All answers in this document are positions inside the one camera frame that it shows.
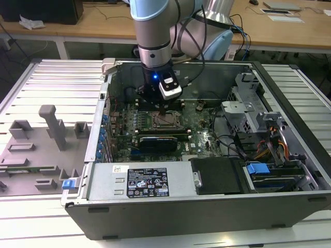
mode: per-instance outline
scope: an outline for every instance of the black plastic cover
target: black plastic cover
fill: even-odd
[[[253,193],[248,187],[246,176],[238,158],[192,159],[193,172],[200,173],[202,187],[198,195],[247,194]]]

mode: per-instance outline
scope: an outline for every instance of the yellow wire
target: yellow wire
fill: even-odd
[[[287,150],[285,148],[285,145],[283,143],[278,143],[279,145],[281,145],[284,149],[284,155],[285,155],[285,158],[288,158],[288,155],[287,155]]]
[[[260,157],[263,157],[264,155],[266,155],[269,152],[269,150],[265,150],[263,153],[257,155],[254,159],[259,159]]]

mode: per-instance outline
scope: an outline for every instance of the paper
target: paper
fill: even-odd
[[[21,20],[19,21],[19,24],[21,24],[23,27],[32,30],[32,28],[42,28],[45,27],[43,21],[32,21],[29,19],[26,19],[20,15]]]
[[[298,17],[276,17],[276,16],[272,16],[272,15],[270,15],[270,16],[268,15],[268,17],[275,22],[301,22],[301,23],[304,23],[304,21]]]
[[[328,17],[331,17],[331,10],[324,9],[323,11]]]

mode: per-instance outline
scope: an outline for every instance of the laptop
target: laptop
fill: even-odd
[[[302,9],[294,4],[290,3],[281,3],[281,2],[263,2],[265,6],[269,9],[281,9],[281,10],[293,10],[293,11],[301,11]]]

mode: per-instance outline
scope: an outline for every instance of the wooden desk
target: wooden desk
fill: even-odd
[[[100,7],[84,3],[84,13],[76,25],[46,23],[45,28],[28,30],[17,22],[4,22],[2,25],[14,39],[48,40],[56,43],[61,59],[69,59],[65,42],[96,42],[136,44],[134,22],[130,8],[126,5]],[[8,35],[0,28],[0,40]],[[6,42],[0,43],[10,48]]]
[[[331,3],[304,0],[275,0],[291,2],[300,7],[330,9]],[[77,25],[62,25],[46,23],[45,28],[25,29],[18,23],[2,22],[5,29],[16,39],[50,40],[56,42],[62,59],[68,59],[65,48],[66,41],[126,43],[135,44],[136,34],[130,11],[126,5],[100,7],[100,5],[84,4],[84,13]],[[305,23],[274,22],[260,8],[266,8],[263,0],[258,6],[248,3],[248,0],[235,0],[231,14],[239,13],[243,18],[244,31],[252,39],[252,50],[331,53],[331,17],[317,14],[311,9],[303,10],[294,16],[299,16]],[[238,17],[233,18],[240,25]],[[0,29],[0,38],[8,38]],[[233,54],[242,43],[240,34],[235,34],[232,45],[227,53],[227,59],[233,59]]]
[[[294,3],[302,8],[311,7],[322,11],[324,9],[331,10],[331,3],[328,2],[304,0],[275,1]],[[275,22],[267,14],[253,12],[254,10],[262,13],[260,9],[267,9],[263,4],[263,0],[259,0],[259,2],[258,6],[254,6],[246,0],[236,0],[231,10],[231,14],[239,13],[242,16],[244,31],[250,35],[252,40],[252,50],[331,53],[331,17],[324,13],[318,14],[311,9],[305,9],[298,13],[292,11],[294,13],[293,17],[299,17],[304,23]],[[238,16],[233,17],[233,19],[236,25],[240,25]],[[241,35],[235,34],[227,54],[230,58],[234,56],[242,41]]]

